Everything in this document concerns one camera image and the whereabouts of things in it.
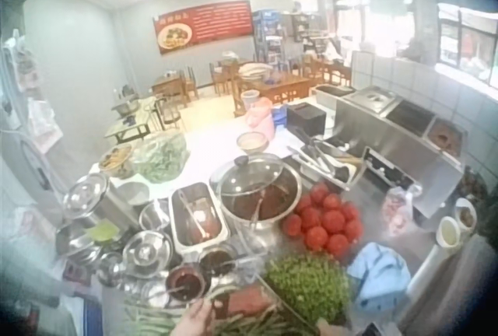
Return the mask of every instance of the red tomato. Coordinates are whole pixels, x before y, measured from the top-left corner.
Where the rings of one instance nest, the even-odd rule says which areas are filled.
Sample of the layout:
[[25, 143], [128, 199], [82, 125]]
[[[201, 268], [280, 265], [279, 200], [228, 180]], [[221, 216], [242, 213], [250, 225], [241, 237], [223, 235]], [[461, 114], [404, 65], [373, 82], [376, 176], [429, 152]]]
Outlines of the red tomato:
[[326, 212], [321, 217], [321, 225], [328, 233], [340, 233], [344, 229], [345, 218], [341, 212]]
[[296, 213], [301, 214], [301, 212], [308, 206], [312, 206], [311, 196], [309, 194], [304, 194], [296, 205]]
[[306, 231], [311, 227], [320, 225], [321, 212], [313, 206], [306, 208], [301, 213], [301, 220], [303, 221], [302, 227]]
[[315, 226], [309, 229], [304, 238], [304, 243], [309, 250], [318, 252], [328, 241], [327, 231], [323, 227]]
[[350, 243], [356, 242], [363, 235], [363, 225], [359, 220], [353, 219], [346, 223], [344, 234]]
[[321, 205], [328, 194], [328, 188], [324, 183], [315, 184], [310, 191], [311, 200], [315, 205]]
[[359, 219], [358, 209], [351, 201], [342, 204], [341, 212], [344, 215], [346, 221]]
[[301, 234], [301, 218], [296, 214], [289, 215], [283, 221], [282, 229], [287, 236], [299, 236]]
[[331, 209], [340, 209], [341, 208], [341, 198], [339, 197], [338, 194], [329, 194], [324, 199], [324, 208], [331, 210]]
[[332, 254], [335, 258], [342, 258], [348, 253], [348, 250], [349, 241], [344, 235], [338, 233], [330, 236], [327, 243], [327, 252]]

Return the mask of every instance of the towel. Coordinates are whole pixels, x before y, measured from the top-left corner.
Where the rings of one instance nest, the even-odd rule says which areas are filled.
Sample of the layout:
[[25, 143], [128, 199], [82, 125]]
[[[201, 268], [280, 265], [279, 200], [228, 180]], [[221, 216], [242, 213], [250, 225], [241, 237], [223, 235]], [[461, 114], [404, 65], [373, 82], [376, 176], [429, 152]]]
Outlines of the towel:
[[356, 306], [375, 313], [395, 308], [412, 280], [405, 260], [391, 248], [377, 243], [367, 244], [347, 272], [359, 281]]

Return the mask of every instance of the pink container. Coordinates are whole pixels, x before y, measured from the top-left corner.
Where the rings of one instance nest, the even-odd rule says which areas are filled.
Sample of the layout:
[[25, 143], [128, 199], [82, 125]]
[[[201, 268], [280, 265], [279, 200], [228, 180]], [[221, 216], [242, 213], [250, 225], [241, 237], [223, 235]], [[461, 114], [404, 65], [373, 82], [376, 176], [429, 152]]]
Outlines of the pink container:
[[261, 132], [268, 141], [275, 137], [275, 124], [272, 118], [273, 103], [270, 99], [262, 97], [247, 111], [245, 119], [252, 131]]

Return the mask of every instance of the red banner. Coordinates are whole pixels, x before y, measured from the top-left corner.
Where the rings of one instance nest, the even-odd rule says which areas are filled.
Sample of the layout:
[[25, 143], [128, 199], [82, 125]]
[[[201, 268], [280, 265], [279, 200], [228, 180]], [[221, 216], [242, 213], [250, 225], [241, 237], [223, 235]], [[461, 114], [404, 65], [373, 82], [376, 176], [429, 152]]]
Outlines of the red banner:
[[248, 0], [200, 5], [154, 19], [161, 54], [226, 38], [253, 34]]

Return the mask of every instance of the black box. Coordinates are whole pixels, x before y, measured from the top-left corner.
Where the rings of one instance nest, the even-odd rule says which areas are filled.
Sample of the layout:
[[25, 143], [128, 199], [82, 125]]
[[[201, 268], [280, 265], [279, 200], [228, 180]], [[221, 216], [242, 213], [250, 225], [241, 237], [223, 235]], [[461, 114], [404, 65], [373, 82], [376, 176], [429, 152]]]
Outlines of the black box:
[[302, 128], [310, 137], [323, 135], [326, 117], [327, 114], [322, 109], [309, 103], [289, 105], [287, 108], [287, 130], [298, 138], [300, 136], [296, 134], [296, 128]]

